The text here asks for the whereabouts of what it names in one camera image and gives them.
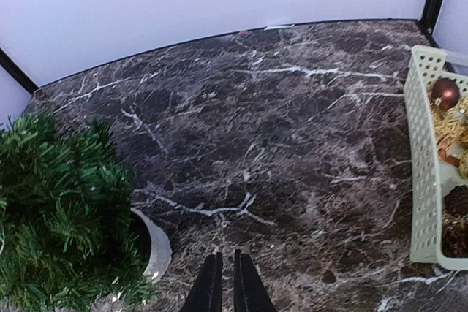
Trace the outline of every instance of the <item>pine cone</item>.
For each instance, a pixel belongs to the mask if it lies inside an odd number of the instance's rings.
[[[468,216],[468,187],[456,186],[444,197],[444,209],[452,216]]]
[[[446,257],[468,257],[468,223],[444,211],[442,214],[442,253]]]

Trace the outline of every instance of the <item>plastic basket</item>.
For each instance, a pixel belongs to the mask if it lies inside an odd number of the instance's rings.
[[[404,85],[412,154],[412,235],[410,259],[439,263],[448,270],[468,270],[468,259],[444,256],[441,250],[443,197],[453,188],[468,185],[458,170],[441,161],[432,123],[427,91],[441,77],[454,80],[462,96],[468,96],[468,76],[444,70],[446,62],[468,66],[459,54],[415,46]]]

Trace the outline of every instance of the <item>white pot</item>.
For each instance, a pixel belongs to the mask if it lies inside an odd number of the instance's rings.
[[[161,279],[170,264],[172,250],[169,238],[161,228],[154,224],[140,210],[132,208],[132,212],[138,215],[146,224],[151,238],[151,254],[143,275],[150,278],[153,282],[157,282]]]

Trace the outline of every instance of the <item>white wall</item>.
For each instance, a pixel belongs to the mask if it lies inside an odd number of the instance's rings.
[[[8,116],[18,117],[30,98],[31,94],[0,66],[0,128],[8,122]]]
[[[425,0],[0,0],[0,46],[38,85],[117,58],[267,25],[419,19]]]
[[[444,0],[433,35],[440,47],[468,55],[468,0]]]

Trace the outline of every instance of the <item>gold tinsel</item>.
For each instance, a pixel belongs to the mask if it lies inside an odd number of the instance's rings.
[[[461,156],[458,171],[463,178],[468,178],[468,151]]]
[[[461,97],[458,104],[447,111],[439,109],[431,101],[430,93],[428,98],[439,157],[441,160],[458,167],[460,156],[450,155],[449,149],[454,144],[468,148],[468,97]],[[468,170],[460,170],[460,173],[468,177]]]

